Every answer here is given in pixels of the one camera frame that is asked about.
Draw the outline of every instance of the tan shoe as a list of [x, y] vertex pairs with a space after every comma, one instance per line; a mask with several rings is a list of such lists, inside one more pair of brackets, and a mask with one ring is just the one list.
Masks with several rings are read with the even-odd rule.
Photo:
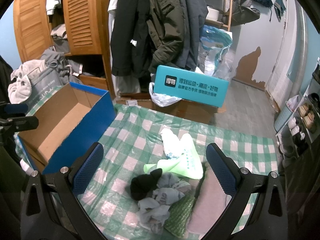
[[298, 111], [301, 117], [305, 117], [311, 109], [312, 106], [307, 103], [304, 103], [302, 106], [298, 107]]
[[314, 133], [317, 130], [317, 126], [315, 123], [315, 114], [310, 111], [303, 119], [303, 122], [306, 128], [311, 132]]

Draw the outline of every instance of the teal box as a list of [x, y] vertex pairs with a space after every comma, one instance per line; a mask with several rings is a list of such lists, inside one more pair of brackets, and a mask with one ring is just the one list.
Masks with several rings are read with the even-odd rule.
[[228, 85], [223, 79], [160, 65], [153, 92], [222, 107]]

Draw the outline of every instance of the wooden wardrobe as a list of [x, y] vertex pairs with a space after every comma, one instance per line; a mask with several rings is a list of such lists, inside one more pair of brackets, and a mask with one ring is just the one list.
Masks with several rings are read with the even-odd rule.
[[97, 88], [109, 90], [115, 97], [108, 35], [109, 0], [62, 0], [63, 16], [49, 23], [46, 0], [15, 0], [14, 31], [22, 62], [39, 59], [45, 49], [53, 46], [52, 28], [66, 24], [70, 53], [66, 56], [101, 55], [106, 78], [80, 75], [80, 80]]

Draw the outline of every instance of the blue cardboard box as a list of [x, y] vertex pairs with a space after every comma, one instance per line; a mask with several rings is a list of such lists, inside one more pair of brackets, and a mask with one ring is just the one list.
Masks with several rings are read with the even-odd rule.
[[42, 174], [71, 166], [74, 160], [98, 141], [116, 117], [110, 93], [69, 83], [47, 100], [34, 114], [35, 130], [18, 138], [34, 170]]
[[153, 92], [222, 107], [228, 85], [223, 79], [160, 65]]

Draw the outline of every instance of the olive green jacket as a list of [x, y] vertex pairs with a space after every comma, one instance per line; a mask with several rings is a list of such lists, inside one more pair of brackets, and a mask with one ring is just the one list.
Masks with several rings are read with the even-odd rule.
[[156, 47], [149, 68], [156, 73], [158, 65], [172, 65], [184, 43], [184, 19], [179, 0], [150, 0], [149, 34]]

